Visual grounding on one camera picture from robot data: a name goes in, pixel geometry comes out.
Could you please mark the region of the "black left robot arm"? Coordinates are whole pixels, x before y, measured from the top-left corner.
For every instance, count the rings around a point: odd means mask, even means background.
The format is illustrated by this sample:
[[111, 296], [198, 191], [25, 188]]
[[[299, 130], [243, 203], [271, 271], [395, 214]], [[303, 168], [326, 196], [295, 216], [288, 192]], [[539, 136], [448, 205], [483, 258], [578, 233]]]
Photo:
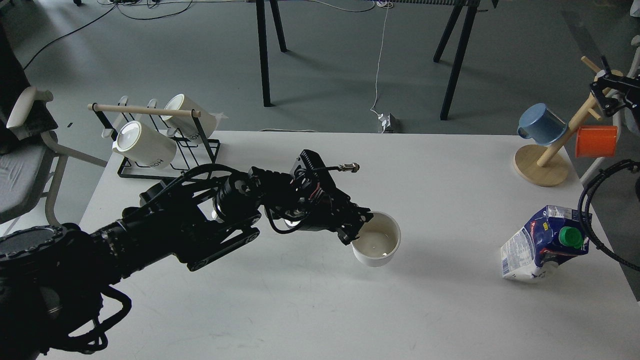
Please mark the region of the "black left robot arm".
[[279, 234], [327, 230], [349, 245], [374, 216], [330, 171], [359, 168], [326, 166], [308, 149], [288, 173], [203, 164], [153, 185], [138, 207], [91, 234], [64, 223], [3, 236], [1, 358], [102, 351], [106, 332], [131, 310], [115, 284], [170, 255], [194, 272], [249, 244], [259, 235], [260, 207]]

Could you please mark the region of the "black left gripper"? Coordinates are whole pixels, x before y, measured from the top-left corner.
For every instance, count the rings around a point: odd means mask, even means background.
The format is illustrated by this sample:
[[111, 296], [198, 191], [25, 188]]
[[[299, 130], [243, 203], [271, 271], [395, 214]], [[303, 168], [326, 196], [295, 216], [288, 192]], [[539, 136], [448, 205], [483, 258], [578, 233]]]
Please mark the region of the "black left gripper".
[[359, 238], [362, 225], [371, 221], [370, 208], [351, 201], [340, 190], [330, 171], [356, 173], [356, 162], [327, 166], [317, 152], [304, 149], [289, 173], [260, 170], [262, 205], [269, 221], [283, 219], [288, 229], [276, 229], [279, 234], [294, 231], [329, 230], [345, 245]]

